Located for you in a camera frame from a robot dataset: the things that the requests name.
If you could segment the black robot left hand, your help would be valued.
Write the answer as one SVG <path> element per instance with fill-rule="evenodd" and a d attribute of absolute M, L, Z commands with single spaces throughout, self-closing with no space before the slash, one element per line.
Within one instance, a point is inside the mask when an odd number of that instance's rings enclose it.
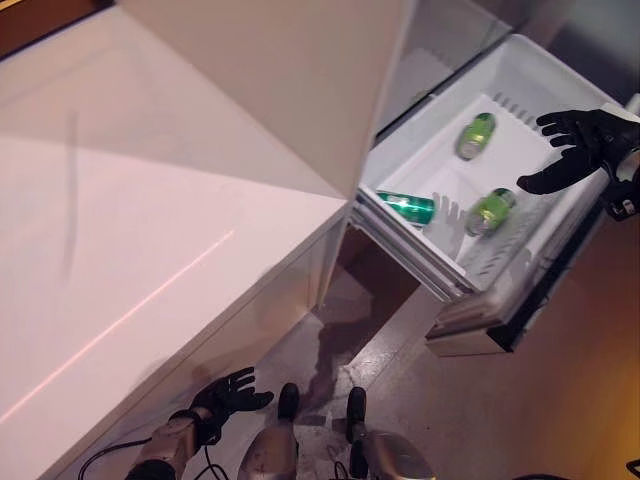
<path fill-rule="evenodd" d="M 265 408 L 275 395 L 258 392 L 255 368 L 246 367 L 219 378 L 203 388 L 192 400 L 189 409 L 200 417 L 198 439 L 208 443 L 221 437 L 222 428 L 238 412 L 254 412 Z"/>

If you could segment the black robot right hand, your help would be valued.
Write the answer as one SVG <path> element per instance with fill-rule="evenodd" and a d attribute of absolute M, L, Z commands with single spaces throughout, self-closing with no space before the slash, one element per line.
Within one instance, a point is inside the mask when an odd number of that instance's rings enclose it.
<path fill-rule="evenodd" d="M 517 179 L 520 189 L 534 195 L 564 190 L 593 174 L 615 157 L 614 146 L 628 129 L 625 119 L 602 109 L 547 113 L 536 118 L 536 125 L 561 153 L 544 169 Z"/>

